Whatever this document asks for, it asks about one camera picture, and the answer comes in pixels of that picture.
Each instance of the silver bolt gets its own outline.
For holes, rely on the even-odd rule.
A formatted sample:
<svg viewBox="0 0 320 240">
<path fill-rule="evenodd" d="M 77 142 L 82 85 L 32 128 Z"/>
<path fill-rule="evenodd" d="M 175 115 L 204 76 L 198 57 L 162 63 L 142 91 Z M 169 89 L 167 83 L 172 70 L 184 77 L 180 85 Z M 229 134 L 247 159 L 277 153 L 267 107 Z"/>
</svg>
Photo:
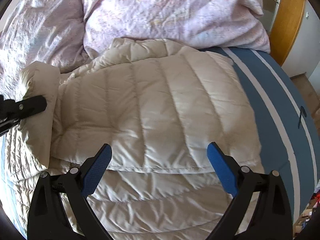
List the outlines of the silver bolt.
<svg viewBox="0 0 320 240">
<path fill-rule="evenodd" d="M 272 175 L 278 177 L 279 176 L 279 172 L 278 171 L 272 171 Z"/>
<path fill-rule="evenodd" d="M 44 171 L 44 172 L 42 172 L 42 173 L 40 174 L 40 177 L 41 177 L 41 178 L 45 178 L 47 175 L 48 175 L 48 173 L 47 173 L 46 171 Z"/>
<path fill-rule="evenodd" d="M 241 167 L 241 171 L 244 172 L 244 173 L 248 173 L 250 171 L 250 169 L 247 166 L 242 166 Z"/>
<path fill-rule="evenodd" d="M 72 168 L 72 169 L 70 170 L 70 173 L 71 173 L 71 174 L 76 174 L 78 171 L 79 171 L 79 169 L 75 167 L 75 168 Z"/>
</svg>

